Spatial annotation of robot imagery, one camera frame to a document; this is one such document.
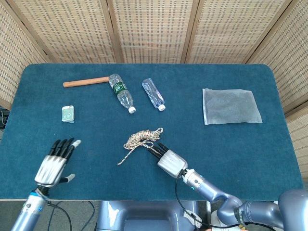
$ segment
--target clear plastic bag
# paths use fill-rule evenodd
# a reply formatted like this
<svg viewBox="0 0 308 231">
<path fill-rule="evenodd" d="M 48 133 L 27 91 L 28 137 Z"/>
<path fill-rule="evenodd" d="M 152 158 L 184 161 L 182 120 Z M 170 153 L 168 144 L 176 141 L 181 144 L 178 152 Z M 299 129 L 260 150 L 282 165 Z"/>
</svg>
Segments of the clear plastic bag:
<svg viewBox="0 0 308 231">
<path fill-rule="evenodd" d="M 203 89 L 204 124 L 262 123 L 251 91 Z"/>
</svg>

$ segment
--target clear plastic bottle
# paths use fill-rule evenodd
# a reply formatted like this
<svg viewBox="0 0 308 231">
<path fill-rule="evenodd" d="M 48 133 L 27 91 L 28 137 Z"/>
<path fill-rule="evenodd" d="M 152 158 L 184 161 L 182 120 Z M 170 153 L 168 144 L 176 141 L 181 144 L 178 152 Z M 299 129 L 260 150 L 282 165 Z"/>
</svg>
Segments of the clear plastic bottle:
<svg viewBox="0 0 308 231">
<path fill-rule="evenodd" d="M 165 110 L 165 101 L 162 95 L 159 93 L 158 89 L 156 88 L 155 84 L 153 83 L 151 78 L 147 78 L 142 82 L 142 86 L 145 92 L 148 94 L 152 104 L 155 108 L 158 108 L 159 111 Z"/>
<path fill-rule="evenodd" d="M 120 103 L 128 109 L 129 113 L 134 113 L 136 108 L 133 106 L 133 98 L 127 90 L 122 78 L 118 74 L 112 74 L 109 76 L 109 84 L 114 90 Z"/>
</svg>

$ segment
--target tangled rope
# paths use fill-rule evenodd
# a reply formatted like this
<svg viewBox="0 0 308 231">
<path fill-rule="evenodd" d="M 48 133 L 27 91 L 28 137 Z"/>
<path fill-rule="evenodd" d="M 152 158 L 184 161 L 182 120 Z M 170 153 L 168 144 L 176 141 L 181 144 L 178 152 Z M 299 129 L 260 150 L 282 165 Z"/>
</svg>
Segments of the tangled rope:
<svg viewBox="0 0 308 231">
<path fill-rule="evenodd" d="M 129 155 L 139 146 L 143 146 L 146 148 L 152 148 L 153 142 L 159 140 L 160 133 L 163 132 L 163 128 L 159 128 L 156 131 L 139 131 L 136 134 L 133 134 L 128 139 L 127 143 L 123 145 L 125 149 L 130 150 L 130 152 L 121 160 L 121 162 L 117 163 L 117 165 L 121 165 Z"/>
</svg>

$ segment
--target bottle cap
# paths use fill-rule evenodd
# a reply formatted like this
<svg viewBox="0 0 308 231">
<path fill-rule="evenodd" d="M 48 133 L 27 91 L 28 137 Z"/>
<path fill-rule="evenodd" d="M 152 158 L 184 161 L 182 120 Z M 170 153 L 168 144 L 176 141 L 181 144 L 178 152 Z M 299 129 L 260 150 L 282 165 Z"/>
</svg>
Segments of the bottle cap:
<svg viewBox="0 0 308 231">
<path fill-rule="evenodd" d="M 136 108 L 135 107 L 130 107 L 128 109 L 129 113 L 133 114 L 135 111 L 136 111 Z"/>
<path fill-rule="evenodd" d="M 160 112 L 164 111 L 165 109 L 166 109 L 166 107 L 165 107 L 163 104 L 161 104 L 161 105 L 158 106 L 158 110 L 159 110 Z"/>
</svg>

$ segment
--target green bottle label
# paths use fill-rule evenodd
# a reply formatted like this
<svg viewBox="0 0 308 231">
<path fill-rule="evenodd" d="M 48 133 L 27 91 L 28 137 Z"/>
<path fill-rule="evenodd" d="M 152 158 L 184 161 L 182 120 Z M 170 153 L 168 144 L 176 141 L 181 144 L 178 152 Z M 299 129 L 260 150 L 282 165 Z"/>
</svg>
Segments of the green bottle label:
<svg viewBox="0 0 308 231">
<path fill-rule="evenodd" d="M 114 84 L 113 90 L 115 94 L 118 95 L 121 91 L 127 90 L 127 88 L 123 82 L 118 82 Z"/>
</svg>

